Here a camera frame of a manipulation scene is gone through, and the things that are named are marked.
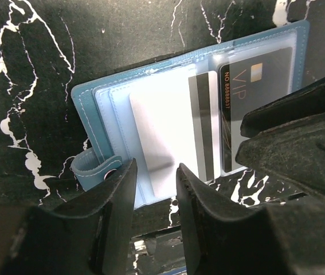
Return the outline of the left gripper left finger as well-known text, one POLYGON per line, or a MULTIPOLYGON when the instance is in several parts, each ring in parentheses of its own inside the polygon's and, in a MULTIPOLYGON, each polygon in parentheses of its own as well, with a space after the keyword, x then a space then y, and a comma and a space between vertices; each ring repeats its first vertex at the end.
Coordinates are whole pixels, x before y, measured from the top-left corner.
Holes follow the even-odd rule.
POLYGON ((52 211, 0 205, 0 274, 124 274, 137 163, 52 211))

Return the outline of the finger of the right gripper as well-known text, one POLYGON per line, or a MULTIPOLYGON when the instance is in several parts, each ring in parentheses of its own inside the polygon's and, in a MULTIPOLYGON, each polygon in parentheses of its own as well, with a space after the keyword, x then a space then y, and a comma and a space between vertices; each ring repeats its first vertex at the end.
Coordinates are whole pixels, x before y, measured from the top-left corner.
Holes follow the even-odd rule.
POLYGON ((285 123, 242 142, 236 162, 325 201, 325 113, 285 123))
POLYGON ((325 77, 283 98, 247 113, 241 135, 252 138, 262 131, 325 112, 325 77))

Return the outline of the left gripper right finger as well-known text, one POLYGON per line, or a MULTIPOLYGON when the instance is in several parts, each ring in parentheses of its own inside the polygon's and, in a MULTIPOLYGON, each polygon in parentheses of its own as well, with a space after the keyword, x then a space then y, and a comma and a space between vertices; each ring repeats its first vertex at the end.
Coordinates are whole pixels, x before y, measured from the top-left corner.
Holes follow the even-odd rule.
POLYGON ((247 208, 176 173, 188 274, 325 274, 325 203, 247 208))

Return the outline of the black VIP credit card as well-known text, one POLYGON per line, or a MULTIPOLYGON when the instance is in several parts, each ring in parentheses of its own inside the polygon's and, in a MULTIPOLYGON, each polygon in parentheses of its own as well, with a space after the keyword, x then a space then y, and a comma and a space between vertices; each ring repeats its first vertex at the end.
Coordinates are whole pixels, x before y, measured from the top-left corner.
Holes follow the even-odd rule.
POLYGON ((243 117, 292 91, 292 52, 290 46, 234 60, 219 68, 222 171, 242 167, 235 161, 243 117))

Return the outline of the blue leather card holder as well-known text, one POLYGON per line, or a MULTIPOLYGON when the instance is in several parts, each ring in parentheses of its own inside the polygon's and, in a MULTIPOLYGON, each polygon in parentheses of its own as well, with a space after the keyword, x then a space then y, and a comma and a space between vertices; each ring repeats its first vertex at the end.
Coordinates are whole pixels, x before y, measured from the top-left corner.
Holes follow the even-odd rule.
MULTIPOLYGON (((135 159, 138 165, 135 208, 176 196, 177 191, 170 197, 157 198, 154 195, 130 103, 130 93, 137 91, 139 85, 152 84, 158 76, 169 76, 171 73, 182 73, 184 70, 194 71, 196 74, 217 72, 221 146, 218 72, 220 66, 234 60, 242 60, 266 51, 290 46, 293 48, 292 91, 289 93, 291 94, 301 88, 309 28, 309 23, 301 20, 75 86, 71 96, 91 142, 91 147, 78 154, 71 164, 72 171, 83 189, 90 190, 104 181, 124 162, 135 159)), ((242 166, 232 172, 224 173, 221 155, 219 177, 243 169, 242 166)))

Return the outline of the white silver card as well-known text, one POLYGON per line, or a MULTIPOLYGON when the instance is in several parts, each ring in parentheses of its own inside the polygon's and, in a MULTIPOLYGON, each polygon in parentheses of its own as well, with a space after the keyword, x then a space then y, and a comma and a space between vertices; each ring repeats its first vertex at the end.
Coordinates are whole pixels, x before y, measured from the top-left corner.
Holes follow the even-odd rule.
POLYGON ((158 76, 131 92, 130 103, 157 198, 175 194, 181 163, 203 182, 220 176, 217 72, 158 76))

